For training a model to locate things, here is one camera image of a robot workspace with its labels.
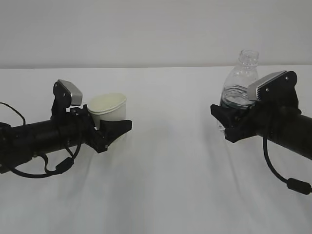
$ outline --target white wall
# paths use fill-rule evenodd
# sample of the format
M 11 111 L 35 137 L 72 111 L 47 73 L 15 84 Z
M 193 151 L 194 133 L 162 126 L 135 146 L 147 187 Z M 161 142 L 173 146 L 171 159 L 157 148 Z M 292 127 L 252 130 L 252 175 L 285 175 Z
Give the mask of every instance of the white wall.
M 0 68 L 312 64 L 311 0 L 3 0 Z

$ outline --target water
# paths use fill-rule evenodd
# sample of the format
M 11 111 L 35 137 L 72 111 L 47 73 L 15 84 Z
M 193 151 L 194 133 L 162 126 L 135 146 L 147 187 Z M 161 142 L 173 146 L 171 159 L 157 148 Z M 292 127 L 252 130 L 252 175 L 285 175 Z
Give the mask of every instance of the water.
M 226 108 L 247 109 L 253 103 L 253 101 L 248 100 L 247 88 L 233 85 L 224 87 L 220 106 Z M 224 132 L 225 128 L 218 120 L 217 127 L 220 132 Z

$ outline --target white paper cup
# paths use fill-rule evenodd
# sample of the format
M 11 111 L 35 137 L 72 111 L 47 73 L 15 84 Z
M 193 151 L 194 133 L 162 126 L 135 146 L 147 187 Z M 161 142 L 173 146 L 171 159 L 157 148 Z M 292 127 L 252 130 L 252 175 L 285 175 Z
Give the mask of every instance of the white paper cup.
M 121 93 L 109 93 L 96 96 L 88 103 L 94 124 L 99 129 L 100 120 L 120 121 L 126 119 L 127 98 Z

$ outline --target clear plastic bottle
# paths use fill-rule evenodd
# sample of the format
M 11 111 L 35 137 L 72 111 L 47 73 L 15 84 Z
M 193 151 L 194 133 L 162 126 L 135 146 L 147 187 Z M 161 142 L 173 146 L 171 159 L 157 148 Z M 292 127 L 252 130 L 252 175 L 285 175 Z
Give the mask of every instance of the clear plastic bottle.
M 259 53 L 253 50 L 242 50 L 238 64 L 229 73 L 223 85 L 220 106 L 247 109 L 254 102 L 247 97 L 247 88 L 259 79 L 257 72 Z M 218 128 L 224 132 L 224 127 L 218 121 Z

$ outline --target white table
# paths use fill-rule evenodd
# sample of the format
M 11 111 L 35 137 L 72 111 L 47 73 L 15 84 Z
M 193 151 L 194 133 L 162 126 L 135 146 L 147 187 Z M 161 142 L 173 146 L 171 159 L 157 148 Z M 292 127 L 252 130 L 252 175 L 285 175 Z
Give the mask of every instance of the white table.
M 210 115 L 231 67 L 0 70 L 0 100 L 27 123 L 50 117 L 52 86 L 72 81 L 93 96 L 122 92 L 133 129 L 117 148 L 82 147 L 63 175 L 0 175 L 3 234 L 311 233 L 312 196 L 290 191 L 267 167 L 260 137 L 224 140 Z M 294 70 L 303 113 L 312 116 L 312 66 L 261 66 L 262 77 Z M 2 122 L 20 125 L 0 106 Z M 285 177 L 312 182 L 312 161 L 275 144 L 269 153 Z M 67 156 L 49 155 L 50 168 Z M 33 159 L 19 167 L 41 173 Z

